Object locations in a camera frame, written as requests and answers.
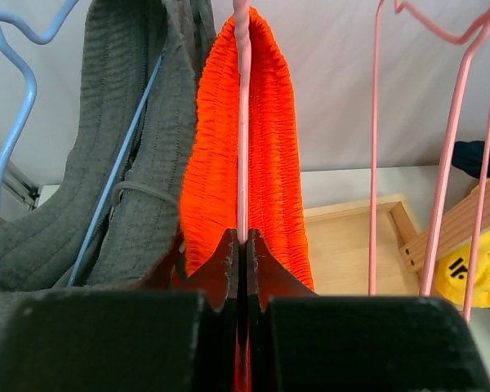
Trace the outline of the orange shorts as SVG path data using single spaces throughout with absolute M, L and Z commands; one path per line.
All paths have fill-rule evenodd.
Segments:
M 223 317 L 216 373 L 229 391 L 277 391 L 269 304 L 312 296 L 292 81 L 247 1 L 217 36 L 200 80 L 180 195 L 185 290 Z

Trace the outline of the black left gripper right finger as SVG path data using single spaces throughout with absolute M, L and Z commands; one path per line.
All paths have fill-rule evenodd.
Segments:
M 422 296 L 318 296 L 272 254 L 247 244 L 254 391 L 490 391 L 466 323 Z

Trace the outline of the grey shorts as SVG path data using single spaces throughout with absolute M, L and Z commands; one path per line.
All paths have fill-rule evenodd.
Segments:
M 90 5 L 64 178 L 41 207 L 0 225 L 0 338 L 27 296 L 129 287 L 167 253 L 215 37 L 209 1 Z

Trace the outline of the pink hanger of orange shorts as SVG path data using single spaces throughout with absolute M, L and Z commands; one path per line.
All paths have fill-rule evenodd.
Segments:
M 237 233 L 240 244 L 248 238 L 249 197 L 249 97 L 252 69 L 252 44 L 250 39 L 250 2 L 233 1 L 234 36 L 238 51 L 238 73 L 240 77 L 238 108 L 238 201 Z

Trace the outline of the navy blue shorts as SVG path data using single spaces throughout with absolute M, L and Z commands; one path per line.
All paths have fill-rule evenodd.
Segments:
M 483 162 L 483 152 L 484 142 L 482 140 L 457 141 L 452 153 L 452 165 L 478 179 Z M 490 154 L 487 178 L 490 178 Z

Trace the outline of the blue hanger of grey shorts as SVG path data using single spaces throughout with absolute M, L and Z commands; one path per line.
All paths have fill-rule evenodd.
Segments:
M 34 32 L 30 26 L 22 20 L 18 15 L 11 13 L 9 11 L 0 11 L 0 24 L 5 22 L 10 25 L 14 25 L 30 42 L 33 42 L 37 45 L 46 45 L 51 42 L 54 37 L 58 34 L 61 26 L 65 22 L 69 13 L 73 10 L 77 3 L 75 1 L 67 1 L 65 2 L 61 9 L 56 13 L 54 20 L 51 22 L 50 26 L 47 28 L 46 32 L 42 34 L 38 34 Z M 29 65 L 24 61 L 24 59 L 18 55 L 18 53 L 11 48 L 9 43 L 7 42 L 1 25 L 0 25 L 0 52 L 23 74 L 26 92 L 24 101 L 22 106 L 20 107 L 20 111 L 16 116 L 16 120 L 9 131 L 9 134 L 5 140 L 5 144 L 0 150 L 0 206 L 1 206 L 1 188 L 2 188 L 2 180 L 7 168 L 7 164 L 9 163 L 11 154 L 16 147 L 16 143 L 20 138 L 22 131 L 24 130 L 24 126 L 29 118 L 31 110 L 33 108 L 34 102 L 37 96 L 37 81 L 33 70 L 29 67 Z M 147 86 L 142 94 L 140 99 L 140 103 L 136 108 L 136 112 L 134 113 L 133 119 L 131 121 L 130 127 L 127 129 L 127 134 L 125 139 L 123 140 L 122 146 L 118 152 L 118 156 L 113 164 L 109 177 L 106 181 L 105 187 L 100 195 L 100 199 L 96 204 L 96 209 L 91 218 L 91 222 L 87 228 L 87 232 L 82 241 L 82 245 L 79 249 L 76 261 L 73 264 L 73 268 L 70 272 L 69 281 L 67 285 L 72 287 L 77 279 L 78 272 L 82 267 L 82 262 L 85 258 L 86 250 L 89 248 L 91 240 L 93 239 L 93 235 L 96 232 L 98 224 L 100 223 L 100 215 L 105 211 L 107 206 L 107 199 L 110 196 L 111 189 L 114 187 L 115 176 L 118 172 L 118 169 L 121 167 L 122 159 L 126 156 L 126 152 L 128 151 L 129 144 L 133 141 L 133 137 L 136 131 L 136 125 L 140 120 L 142 115 L 144 105 L 148 100 L 149 93 L 151 91 L 151 87 L 154 84 L 154 80 L 158 75 L 159 68 L 161 66 L 162 59 L 158 58 L 157 62 L 154 66 L 153 72 L 149 76 L 149 80 Z

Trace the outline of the pink hanger of blue shorts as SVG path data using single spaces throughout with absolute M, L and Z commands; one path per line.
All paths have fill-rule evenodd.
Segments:
M 377 194 L 377 139 L 378 139 L 378 93 L 379 93 L 379 55 L 380 55 L 380 30 L 381 13 L 384 2 L 380 1 L 375 16 L 374 44 L 372 58 L 372 157 L 371 157 L 371 186 L 370 186 L 370 229 L 368 251 L 368 294 L 376 294 L 376 194 Z M 410 2 L 395 1 L 394 12 L 399 14 L 407 11 L 424 27 L 438 38 L 453 45 L 471 44 L 481 31 L 487 20 L 487 11 L 479 16 L 469 28 L 457 36 L 449 33 L 440 25 L 433 22 Z

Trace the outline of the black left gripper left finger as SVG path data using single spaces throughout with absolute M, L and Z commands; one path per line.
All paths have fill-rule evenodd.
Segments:
M 238 241 L 164 289 L 177 248 L 139 289 L 71 290 L 19 301 L 0 336 L 0 391 L 230 391 Z

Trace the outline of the pink hanger of navy shorts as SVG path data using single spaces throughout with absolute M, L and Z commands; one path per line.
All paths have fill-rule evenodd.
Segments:
M 474 41 L 469 45 L 465 54 L 461 59 L 461 64 L 457 74 L 454 91 L 452 94 L 452 102 L 448 114 L 448 123 L 445 133 L 443 150 L 439 162 L 438 179 L 434 194 L 434 205 L 432 208 L 429 235 L 426 244 L 425 258 L 423 263 L 423 276 L 421 278 L 422 296 L 429 295 L 432 287 L 432 279 L 434 273 L 434 263 L 437 260 L 437 251 L 439 246 L 443 209 L 445 198 L 448 189 L 448 180 L 450 174 L 450 166 L 452 162 L 452 153 L 457 136 L 458 124 L 461 116 L 461 108 L 465 95 L 466 82 L 470 72 L 470 66 L 474 55 L 490 35 L 490 7 L 487 10 L 487 20 L 483 24 L 481 31 L 478 33 Z M 483 162 L 479 178 L 479 193 L 476 202 L 476 212 L 474 217 L 474 227 L 471 235 L 470 246 L 470 261 L 468 265 L 468 273 L 465 286 L 465 299 L 463 304 L 463 318 L 466 322 L 470 321 L 471 310 L 473 305 L 474 293 L 474 277 L 476 271 L 477 255 L 479 250 L 479 238 L 482 228 L 484 196 L 487 183 L 488 163 L 490 154 L 490 101 L 488 108 L 488 125 L 485 138 Z

